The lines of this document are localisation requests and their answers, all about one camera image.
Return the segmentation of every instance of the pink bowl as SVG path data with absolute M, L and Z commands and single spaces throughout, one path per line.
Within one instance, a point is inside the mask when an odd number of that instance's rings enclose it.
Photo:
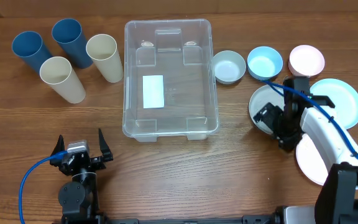
M 310 45 L 299 45 L 290 54 L 288 67 L 294 76 L 312 77 L 323 71 L 323 54 Z

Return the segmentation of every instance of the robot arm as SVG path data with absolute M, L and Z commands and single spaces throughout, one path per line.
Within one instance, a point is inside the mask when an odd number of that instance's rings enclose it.
M 307 133 L 323 158 L 329 174 L 315 206 L 285 208 L 281 223 L 358 224 L 358 199 L 355 199 L 358 160 L 353 157 L 334 125 L 314 105 L 295 92 L 308 96 L 333 117 L 336 115 L 333 110 L 335 105 L 327 96 L 310 94 L 307 78 L 286 79 L 284 86 L 287 89 L 284 90 L 284 110 L 268 103 L 253 119 L 264 122 L 273 131 L 279 146 L 287 152 L 291 152 L 299 143 L 301 135 Z M 358 145 L 339 126 L 358 153 Z
M 323 106 L 323 108 L 331 116 L 336 116 L 334 109 L 328 106 Z M 328 171 L 333 164 L 341 164 L 342 162 L 348 162 L 352 166 L 358 166 L 358 160 L 348 150 L 337 129 L 316 108 L 312 107 L 304 109 L 301 116 L 300 128 L 309 135 L 315 144 Z M 358 145 L 356 142 L 352 139 L 346 129 L 342 126 L 341 128 L 350 140 L 353 148 L 358 153 Z
M 71 176 L 71 182 L 61 187 L 58 195 L 62 206 L 61 224 L 105 224 L 107 216 L 99 211 L 99 197 L 96 185 L 96 171 L 105 169 L 105 162 L 112 161 L 112 153 L 99 129 L 101 156 L 91 157 L 85 140 L 71 142 L 62 159 L 50 161 L 51 166 Z M 64 151 L 63 136 L 59 137 L 52 155 Z

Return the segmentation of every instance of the white label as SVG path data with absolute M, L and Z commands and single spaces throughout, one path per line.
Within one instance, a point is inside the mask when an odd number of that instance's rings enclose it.
M 162 75 L 143 76 L 143 108 L 164 107 L 164 83 Z

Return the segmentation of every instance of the plate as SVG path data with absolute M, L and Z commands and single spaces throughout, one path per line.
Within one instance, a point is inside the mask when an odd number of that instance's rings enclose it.
M 296 161 L 302 172 L 314 183 L 323 186 L 328 171 L 316 146 L 307 134 L 302 135 L 302 140 L 296 146 Z
M 274 106 L 279 106 L 284 110 L 284 97 L 276 93 L 270 86 L 265 85 L 257 89 L 254 94 L 252 94 L 251 99 L 249 100 L 248 111 L 251 116 L 252 122 L 264 133 L 273 134 L 273 131 L 266 126 L 265 123 L 259 121 L 256 123 L 253 117 L 267 104 L 271 103 Z
M 358 123 L 358 93 L 344 81 L 327 78 L 316 82 L 310 92 L 314 95 L 329 96 L 335 104 L 335 120 L 349 129 Z

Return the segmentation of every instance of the clear plastic bin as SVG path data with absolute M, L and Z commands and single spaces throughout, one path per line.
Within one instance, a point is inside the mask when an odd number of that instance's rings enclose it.
M 202 140 L 215 133 L 212 57 L 211 24 L 205 19 L 128 22 L 124 134 L 155 142 L 159 136 Z

